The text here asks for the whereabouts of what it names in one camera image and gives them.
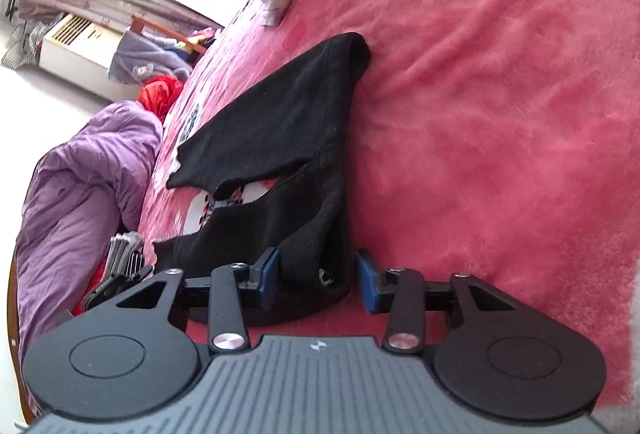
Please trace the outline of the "pink floral bed blanket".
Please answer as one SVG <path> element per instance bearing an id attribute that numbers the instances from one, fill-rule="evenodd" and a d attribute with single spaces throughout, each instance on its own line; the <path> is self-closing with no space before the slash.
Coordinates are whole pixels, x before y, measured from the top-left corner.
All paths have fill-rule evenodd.
<path id="1" fill-rule="evenodd" d="M 601 408 L 639 409 L 639 0 L 251 2 L 167 120 L 141 219 L 194 232 L 204 198 L 167 190 L 175 153 L 228 102 L 337 33 L 372 60 L 349 132 L 352 238 L 427 277 L 464 270 L 589 336 Z"/>

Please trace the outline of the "folded grey sweater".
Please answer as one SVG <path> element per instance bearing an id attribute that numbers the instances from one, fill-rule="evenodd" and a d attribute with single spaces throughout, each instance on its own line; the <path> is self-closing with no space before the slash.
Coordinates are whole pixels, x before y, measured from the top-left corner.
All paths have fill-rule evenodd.
<path id="1" fill-rule="evenodd" d="M 103 277 L 130 277 L 143 265 L 143 239 L 137 232 L 117 234 L 110 239 Z"/>

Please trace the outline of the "wooden chair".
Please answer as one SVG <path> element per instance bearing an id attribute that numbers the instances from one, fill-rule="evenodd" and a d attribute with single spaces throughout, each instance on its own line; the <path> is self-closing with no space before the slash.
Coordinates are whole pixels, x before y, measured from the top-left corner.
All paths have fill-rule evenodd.
<path id="1" fill-rule="evenodd" d="M 175 40 L 186 44 L 186 46 L 190 47 L 194 53 L 199 55 L 204 55 L 206 53 L 206 48 L 201 46 L 200 44 L 191 43 L 188 38 L 179 32 L 172 30 L 171 28 L 164 27 L 161 24 L 157 24 L 154 21 L 147 20 L 140 16 L 132 16 L 130 30 L 137 34 L 142 34 L 145 28 L 149 28 L 157 33 L 160 33 L 163 36 L 167 36 L 168 38 L 174 38 Z"/>

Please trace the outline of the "purple duvet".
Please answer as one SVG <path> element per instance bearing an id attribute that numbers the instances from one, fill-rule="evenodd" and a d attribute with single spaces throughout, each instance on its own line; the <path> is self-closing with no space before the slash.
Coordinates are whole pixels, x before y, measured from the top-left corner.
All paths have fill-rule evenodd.
<path id="1" fill-rule="evenodd" d="M 162 136 L 154 113 L 113 102 L 37 163 L 14 253 L 21 355 L 80 302 L 119 228 L 138 228 Z"/>

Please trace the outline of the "white floor air conditioner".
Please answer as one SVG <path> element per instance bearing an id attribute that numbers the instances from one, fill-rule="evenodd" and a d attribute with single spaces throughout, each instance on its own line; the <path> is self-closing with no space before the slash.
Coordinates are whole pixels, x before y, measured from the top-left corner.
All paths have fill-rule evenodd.
<path id="1" fill-rule="evenodd" d="M 39 67 L 89 93 L 116 102 L 136 99 L 139 89 L 108 76 L 122 35 L 72 14 L 43 37 Z"/>

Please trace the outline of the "red pillow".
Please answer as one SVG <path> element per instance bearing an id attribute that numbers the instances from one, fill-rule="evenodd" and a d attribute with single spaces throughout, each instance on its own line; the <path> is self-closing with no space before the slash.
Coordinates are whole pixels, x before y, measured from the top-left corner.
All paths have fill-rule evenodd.
<path id="1" fill-rule="evenodd" d="M 145 110 L 154 113 L 160 122 L 164 122 L 182 90 L 183 82 L 174 76 L 162 74 L 142 85 L 137 102 L 140 102 Z"/>

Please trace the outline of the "grey blanket on chair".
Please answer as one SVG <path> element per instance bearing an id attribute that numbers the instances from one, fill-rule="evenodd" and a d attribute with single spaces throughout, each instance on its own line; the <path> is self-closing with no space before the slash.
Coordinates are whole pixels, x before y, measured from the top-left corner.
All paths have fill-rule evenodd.
<path id="1" fill-rule="evenodd" d="M 178 41 L 126 30 L 119 40 L 107 75 L 128 85 L 142 85 L 156 76 L 171 76 L 186 82 L 192 67 L 174 52 Z"/>

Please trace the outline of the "folded black striped garment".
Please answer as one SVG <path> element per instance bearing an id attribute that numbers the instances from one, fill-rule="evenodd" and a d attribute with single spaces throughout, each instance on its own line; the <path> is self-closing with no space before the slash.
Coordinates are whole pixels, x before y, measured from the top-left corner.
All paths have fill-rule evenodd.
<path id="1" fill-rule="evenodd" d="M 88 312 L 88 310 L 92 310 L 93 307 L 96 307 L 107 300 L 114 298 L 114 296 L 127 291 L 142 280 L 145 280 L 152 271 L 152 266 L 145 265 L 130 276 L 122 274 L 113 274 L 108 276 L 84 297 L 81 303 L 82 310 L 84 312 Z"/>

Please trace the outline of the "checkered bag on conditioner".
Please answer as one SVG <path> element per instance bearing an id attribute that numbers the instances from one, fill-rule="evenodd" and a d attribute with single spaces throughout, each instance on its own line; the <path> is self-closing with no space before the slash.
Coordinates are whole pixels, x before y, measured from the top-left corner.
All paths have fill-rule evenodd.
<path id="1" fill-rule="evenodd" d="M 63 14 L 46 20 L 21 22 L 13 31 L 9 47 L 1 58 L 3 67 L 17 70 L 24 66 L 38 66 L 44 36 L 62 20 Z"/>

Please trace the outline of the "wooden headboard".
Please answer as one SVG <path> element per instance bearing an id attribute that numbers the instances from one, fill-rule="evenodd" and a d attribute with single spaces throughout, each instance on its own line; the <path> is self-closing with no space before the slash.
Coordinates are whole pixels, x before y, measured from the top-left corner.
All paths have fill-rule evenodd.
<path id="1" fill-rule="evenodd" d="M 20 404 L 22 415 L 29 426 L 35 419 L 32 408 L 29 405 L 28 391 L 22 377 L 20 353 L 20 321 L 18 320 L 17 311 L 17 274 L 16 261 L 12 260 L 10 265 L 8 296 L 6 297 L 6 326 L 8 327 L 9 349 L 14 365 L 14 372 L 17 380 L 18 394 L 20 395 Z"/>

